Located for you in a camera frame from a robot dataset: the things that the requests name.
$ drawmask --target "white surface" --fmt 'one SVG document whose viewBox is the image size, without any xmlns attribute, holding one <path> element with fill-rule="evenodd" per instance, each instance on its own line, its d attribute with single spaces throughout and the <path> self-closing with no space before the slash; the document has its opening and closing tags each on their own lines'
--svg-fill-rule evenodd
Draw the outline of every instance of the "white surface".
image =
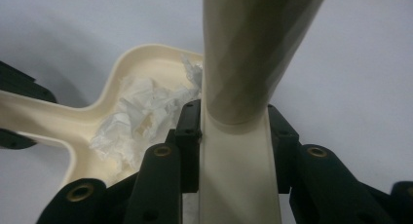
<svg viewBox="0 0 413 224">
<path fill-rule="evenodd" d="M 85 106 L 131 47 L 201 53 L 201 10 L 201 0 L 0 0 L 0 60 Z M 272 101 L 303 143 L 328 147 L 385 192 L 413 180 L 412 12 L 413 0 L 326 0 Z M 67 162 L 43 146 L 0 150 L 0 223 L 34 223 Z"/>
</svg>

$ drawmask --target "curved plastic tray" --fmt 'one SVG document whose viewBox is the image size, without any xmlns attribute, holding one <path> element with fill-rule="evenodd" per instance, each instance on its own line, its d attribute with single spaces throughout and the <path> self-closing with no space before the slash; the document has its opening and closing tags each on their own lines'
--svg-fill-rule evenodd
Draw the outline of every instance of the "curved plastic tray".
<svg viewBox="0 0 413 224">
<path fill-rule="evenodd" d="M 70 152 L 70 165 L 61 185 L 79 178 L 98 178 L 112 185 L 116 163 L 102 161 L 89 148 L 90 140 L 102 120 L 110 115 L 121 94 L 123 77 L 134 75 L 151 78 L 155 86 L 174 89 L 190 87 L 181 55 L 201 60 L 200 55 L 160 45 L 137 47 L 126 52 L 115 63 L 100 98 L 91 106 L 72 108 L 0 91 L 0 128 L 17 131 L 39 143 L 65 147 Z M 134 173 L 122 171 L 119 179 Z"/>
</svg>

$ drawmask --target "black plastic bracket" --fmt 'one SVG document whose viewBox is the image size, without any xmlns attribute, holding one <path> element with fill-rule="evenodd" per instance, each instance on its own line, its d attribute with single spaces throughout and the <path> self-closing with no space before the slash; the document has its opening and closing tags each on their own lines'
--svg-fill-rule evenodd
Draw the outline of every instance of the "black plastic bracket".
<svg viewBox="0 0 413 224">
<path fill-rule="evenodd" d="M 0 129 L 0 147 L 8 149 L 25 149 L 36 144 L 31 138 L 25 137 L 14 131 Z"/>
<path fill-rule="evenodd" d="M 390 215 L 397 223 L 413 223 L 413 182 L 397 182 L 390 194 L 390 203 Z"/>
<path fill-rule="evenodd" d="M 181 209 L 179 149 L 154 145 L 146 150 L 123 223 L 179 224 Z"/>
<path fill-rule="evenodd" d="M 395 223 L 330 150 L 299 147 L 297 173 L 290 196 L 297 223 Z"/>
<path fill-rule="evenodd" d="M 34 78 L 0 61 L 0 90 L 57 103 L 52 92 L 34 82 Z"/>
<path fill-rule="evenodd" d="M 288 194 L 296 176 L 295 158 L 299 135 L 273 105 L 268 105 L 271 140 L 276 163 L 277 183 L 280 194 Z"/>
<path fill-rule="evenodd" d="M 83 178 L 63 187 L 46 206 L 37 224 L 104 223 L 100 210 L 106 186 L 98 179 Z"/>
<path fill-rule="evenodd" d="M 196 193 L 200 176 L 201 101 L 194 100 L 183 106 L 175 130 L 174 143 L 181 155 L 182 193 Z"/>
</svg>

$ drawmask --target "beige cylinder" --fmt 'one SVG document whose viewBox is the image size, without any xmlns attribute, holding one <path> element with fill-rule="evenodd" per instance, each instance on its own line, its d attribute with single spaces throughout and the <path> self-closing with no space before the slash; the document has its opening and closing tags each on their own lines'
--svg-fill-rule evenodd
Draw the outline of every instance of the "beige cylinder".
<svg viewBox="0 0 413 224">
<path fill-rule="evenodd" d="M 322 0 L 204 0 L 206 108 L 237 125 L 264 112 Z"/>
</svg>

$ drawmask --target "screw hole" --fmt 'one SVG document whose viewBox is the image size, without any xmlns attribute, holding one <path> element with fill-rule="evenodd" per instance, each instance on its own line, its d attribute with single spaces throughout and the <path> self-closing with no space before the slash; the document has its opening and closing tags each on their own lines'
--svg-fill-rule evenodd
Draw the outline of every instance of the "screw hole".
<svg viewBox="0 0 413 224">
<path fill-rule="evenodd" d="M 170 154 L 172 150 L 167 147 L 167 146 L 161 146 L 159 148 L 156 148 L 154 151 L 154 154 L 158 157 L 164 157 Z"/>
<path fill-rule="evenodd" d="M 80 202 L 89 197 L 94 192 L 94 186 L 91 183 L 81 184 L 67 194 L 66 199 L 69 202 Z"/>
<path fill-rule="evenodd" d="M 155 221 L 159 217 L 159 211 L 156 209 L 149 209 L 143 213 L 142 219 L 147 222 Z"/>
<path fill-rule="evenodd" d="M 376 220 L 374 220 L 374 217 L 370 213 L 367 213 L 365 211 L 358 212 L 357 213 L 357 218 L 365 224 L 374 224 L 374 223 L 376 223 Z"/>
<path fill-rule="evenodd" d="M 327 157 L 327 152 L 325 152 L 325 150 L 318 148 L 318 147 L 311 147 L 307 149 L 307 152 L 313 157 L 318 157 L 318 158 Z"/>
</svg>

